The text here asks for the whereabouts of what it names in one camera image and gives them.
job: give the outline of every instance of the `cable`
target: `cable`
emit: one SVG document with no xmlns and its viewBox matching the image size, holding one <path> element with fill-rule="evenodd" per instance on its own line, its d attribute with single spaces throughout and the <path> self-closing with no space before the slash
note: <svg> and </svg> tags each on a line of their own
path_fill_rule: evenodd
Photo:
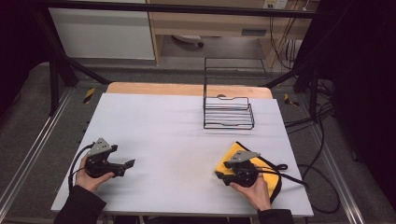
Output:
<svg viewBox="0 0 396 224">
<path fill-rule="evenodd" d="M 70 172 L 69 172 L 69 177 L 68 177 L 69 193 L 72 191 L 72 188 L 73 188 L 73 175 L 74 175 L 76 172 L 78 172 L 79 170 L 81 170 L 81 169 L 78 169 L 77 171 L 73 172 L 73 171 L 74 171 L 74 168 L 75 168 L 75 166 L 76 166 L 76 163 L 77 163 L 77 161 L 78 161 L 79 156 L 81 156 L 82 152 L 84 152 L 87 148 L 92 148 L 94 144 L 95 144 L 95 143 L 92 143 L 92 144 L 90 144 L 90 145 L 85 146 L 82 150 L 79 151 L 79 153 L 77 154 L 77 156 L 74 158 L 72 167 L 70 167 Z"/>
<path fill-rule="evenodd" d="M 295 9 L 296 9 L 296 7 L 297 7 L 297 5 L 298 5 L 298 2 L 299 2 L 299 0 L 297 0 L 297 1 L 295 2 L 294 7 L 293 7 L 292 10 L 295 10 Z M 292 19 L 292 18 L 289 18 L 288 24 L 286 24 L 285 32 L 283 33 L 282 38 L 280 39 L 280 42 L 279 42 L 278 46 L 276 47 L 276 43 L 275 43 L 275 40 L 274 40 L 274 37 L 273 37 L 274 18 L 273 18 L 273 17 L 270 17 L 271 45 L 272 45 L 272 47 L 273 47 L 273 49 L 274 49 L 274 51 L 275 51 L 275 53 L 276 53 L 276 57 L 277 57 L 277 60 L 279 61 L 279 63 L 280 63 L 283 67 L 288 68 L 289 70 L 291 70 L 291 65 L 290 65 L 290 66 L 286 66 L 286 65 L 283 63 L 282 57 L 280 56 L 278 50 L 279 50 L 279 49 L 280 49 L 280 50 L 283 49 L 283 47 L 284 47 L 284 45 L 285 45 L 285 43 L 283 42 L 283 40 L 287 38 L 287 36 L 288 36 L 288 34 L 289 34 L 289 31 L 290 31 L 290 29 L 291 29 L 291 26 L 294 24 L 295 21 L 296 21 L 296 18 L 293 18 L 293 19 Z"/>
<path fill-rule="evenodd" d="M 323 107 L 325 105 L 326 104 L 324 104 L 323 106 L 320 107 L 320 110 L 319 110 L 319 113 L 318 113 L 318 122 L 319 122 L 320 131 L 321 131 L 320 148 L 319 148 L 319 151 L 318 151 L 317 155 L 315 156 L 315 158 L 311 161 L 311 163 L 308 165 L 308 168 L 305 170 L 305 172 L 303 174 L 303 179 L 305 178 L 305 176 L 308 173 L 308 171 L 315 164 L 315 162 L 318 160 L 318 158 L 319 158 L 319 156 L 320 156 L 320 154 L 321 154 L 321 152 L 323 150 L 323 146 L 324 146 L 324 129 L 323 129 L 323 123 L 322 123 L 322 120 L 321 120 L 321 111 L 322 111 L 322 109 L 323 109 Z"/>
<path fill-rule="evenodd" d="M 299 167 L 308 167 L 309 168 L 309 166 L 305 165 L 305 164 L 297 164 L 297 166 L 299 166 Z M 324 175 L 319 169 L 317 169 L 315 167 L 312 167 L 312 166 L 310 167 L 310 169 L 312 169 L 313 171 L 317 172 L 320 176 L 323 177 L 323 179 L 330 185 L 330 187 L 332 187 L 332 190 L 334 191 L 335 197 L 337 199 L 337 204 L 336 204 L 335 208 L 330 210 L 330 211 L 317 208 L 316 206 L 311 204 L 312 208 L 314 208 L 315 210 L 317 210 L 317 211 L 319 211 L 321 213 L 324 213 L 324 214 L 334 214 L 334 213 L 336 213 L 340 209 L 340 206 L 341 206 L 340 195 L 338 194 L 337 189 L 335 188 L 335 186 L 332 183 L 332 181 L 326 175 Z"/>
<path fill-rule="evenodd" d="M 318 207 L 316 207 L 316 206 L 314 206 L 314 205 L 312 204 L 312 208 L 314 208 L 315 210 L 317 210 L 317 211 L 319 211 L 319 212 L 321 212 L 321 213 L 324 213 L 324 214 L 334 214 L 334 213 L 336 213 L 336 212 L 339 210 L 340 204 L 341 204 L 341 200 L 340 200 L 339 194 L 338 194 L 338 192 L 337 192 L 337 190 L 336 190 L 334 184 L 332 183 L 332 181 L 331 181 L 329 178 L 327 178 L 319 169 L 317 169 L 317 168 L 314 167 L 314 164 L 315 164 L 315 162 L 318 160 L 318 157 L 320 156 L 320 154 L 321 154 L 321 152 L 322 152 L 322 150 L 323 150 L 323 146 L 324 146 L 324 136 L 325 136 L 325 135 L 324 135 L 324 128 L 323 128 L 323 123 L 322 123 L 322 121 L 323 121 L 324 119 L 326 119 L 326 118 L 331 114 L 331 112 L 333 112 L 332 105 L 330 105 L 330 104 L 331 104 L 331 102 L 327 102 L 327 103 L 323 104 L 323 105 L 320 107 L 320 110 L 319 110 L 319 112 L 318 112 L 318 124 L 319 124 L 319 126 L 320 126 L 320 131 L 321 131 L 321 133 L 322 133 L 321 140 L 320 140 L 320 148 L 319 148 L 318 153 L 316 154 L 315 158 L 311 161 L 310 164 L 308 164 L 308 165 L 306 165 L 306 164 L 298 164 L 299 167 L 306 167 L 306 169 L 305 169 L 305 171 L 304 171 L 304 173 L 303 173 L 303 175 L 302 175 L 302 180 L 303 180 L 303 181 L 305 180 L 305 177 L 306 177 L 306 175 L 308 174 L 308 172 L 309 172 L 310 170 L 313 170 L 313 171 L 317 172 L 319 175 L 321 175 L 321 176 L 323 177 L 323 179 L 324 179 L 324 180 L 331 186 L 331 188 L 334 190 L 334 193 L 335 193 L 335 196 L 336 196 L 336 200 L 337 200 L 337 204 L 336 204 L 336 206 L 335 206 L 334 209 L 332 209 L 332 210 L 324 210 L 324 209 L 318 208 Z M 292 127 L 292 126 L 300 125 L 300 124 L 305 123 L 305 122 L 308 122 L 308 121 L 311 121 L 311 118 L 308 118 L 308 119 L 300 119 L 300 120 L 297 120 L 297 121 L 289 122 L 289 124 L 290 124 L 290 127 Z M 305 127 L 303 127 L 302 129 L 304 129 L 304 128 L 306 128 L 306 127 L 309 127 L 309 126 L 312 126 L 312 125 L 314 125 L 314 124 L 310 124 L 310 125 L 308 125 L 308 126 L 305 126 Z"/>
</svg>

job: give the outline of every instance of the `white table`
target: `white table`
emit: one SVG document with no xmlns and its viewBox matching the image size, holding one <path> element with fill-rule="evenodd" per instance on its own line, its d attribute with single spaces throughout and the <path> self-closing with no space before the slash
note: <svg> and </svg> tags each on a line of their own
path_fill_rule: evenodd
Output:
<svg viewBox="0 0 396 224">
<path fill-rule="evenodd" d="M 301 179 L 276 100 L 253 99 L 253 130 L 205 130 L 202 96 L 104 93 L 80 148 L 99 137 L 118 145 L 110 162 L 136 159 L 124 177 L 107 181 L 97 195 L 114 215 L 254 217 L 248 201 L 219 180 L 214 169 L 235 141 Z M 282 178 L 274 208 L 312 217 L 304 187 Z M 51 207 L 68 196 L 67 178 Z"/>
</svg>

